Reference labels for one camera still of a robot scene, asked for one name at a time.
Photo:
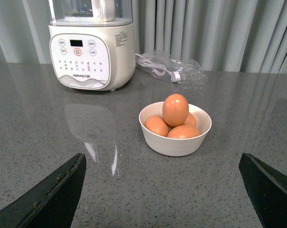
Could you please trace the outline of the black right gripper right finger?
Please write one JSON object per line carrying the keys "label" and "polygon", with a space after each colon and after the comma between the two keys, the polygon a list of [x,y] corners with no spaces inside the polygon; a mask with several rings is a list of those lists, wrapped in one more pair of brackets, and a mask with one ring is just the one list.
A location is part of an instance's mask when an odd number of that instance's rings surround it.
{"label": "black right gripper right finger", "polygon": [[262,227],[287,228],[287,176],[249,153],[239,171]]}

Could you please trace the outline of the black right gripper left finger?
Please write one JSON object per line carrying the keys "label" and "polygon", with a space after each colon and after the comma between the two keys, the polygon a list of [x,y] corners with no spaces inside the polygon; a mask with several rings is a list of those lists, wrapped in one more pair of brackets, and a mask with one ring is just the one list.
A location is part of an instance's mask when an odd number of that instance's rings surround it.
{"label": "black right gripper left finger", "polygon": [[0,228],[69,228],[86,173],[78,153],[0,211]]}

